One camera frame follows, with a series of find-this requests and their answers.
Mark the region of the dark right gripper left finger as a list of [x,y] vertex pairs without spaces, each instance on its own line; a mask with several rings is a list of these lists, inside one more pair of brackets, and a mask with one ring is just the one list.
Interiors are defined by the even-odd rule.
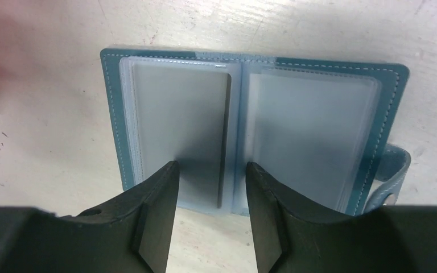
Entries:
[[165,272],[180,167],[76,216],[0,206],[0,272]]

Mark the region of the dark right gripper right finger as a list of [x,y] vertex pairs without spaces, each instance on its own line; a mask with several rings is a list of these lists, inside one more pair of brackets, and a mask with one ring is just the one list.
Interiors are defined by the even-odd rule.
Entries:
[[437,272],[437,206],[382,206],[349,216],[246,166],[259,272]]

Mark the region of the black credit card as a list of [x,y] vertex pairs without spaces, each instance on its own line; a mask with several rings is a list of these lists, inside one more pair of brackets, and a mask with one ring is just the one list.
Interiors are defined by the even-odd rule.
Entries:
[[230,74],[219,64],[138,61],[132,65],[131,140],[137,180],[179,164],[179,201],[196,210],[221,206],[224,127]]

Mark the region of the blue leather card holder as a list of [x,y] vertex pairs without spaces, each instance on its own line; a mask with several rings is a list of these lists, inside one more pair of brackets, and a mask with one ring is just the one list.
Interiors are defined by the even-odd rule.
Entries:
[[133,75],[138,61],[219,64],[230,74],[221,206],[248,215],[245,168],[255,162],[316,203],[351,216],[397,201],[411,157],[388,144],[410,71],[238,53],[105,48],[100,53],[124,191],[138,185]]

